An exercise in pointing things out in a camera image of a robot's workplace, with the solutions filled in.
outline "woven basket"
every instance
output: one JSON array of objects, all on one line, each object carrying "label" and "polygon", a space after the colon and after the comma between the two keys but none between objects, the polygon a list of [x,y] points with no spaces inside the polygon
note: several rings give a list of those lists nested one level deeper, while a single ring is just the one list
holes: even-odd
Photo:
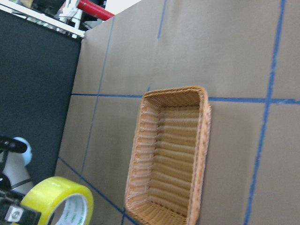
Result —
[{"label": "woven basket", "polygon": [[198,86],[145,93],[137,118],[125,206],[145,225],[194,225],[210,134]]}]

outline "yellow tape roll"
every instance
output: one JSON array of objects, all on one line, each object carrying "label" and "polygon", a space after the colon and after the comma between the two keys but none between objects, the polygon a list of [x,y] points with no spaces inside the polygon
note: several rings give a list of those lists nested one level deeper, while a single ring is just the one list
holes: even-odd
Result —
[{"label": "yellow tape roll", "polygon": [[90,190],[63,177],[51,177],[37,184],[21,205],[42,213],[38,225],[48,225],[53,212],[65,202],[56,225],[88,225],[93,212]]}]

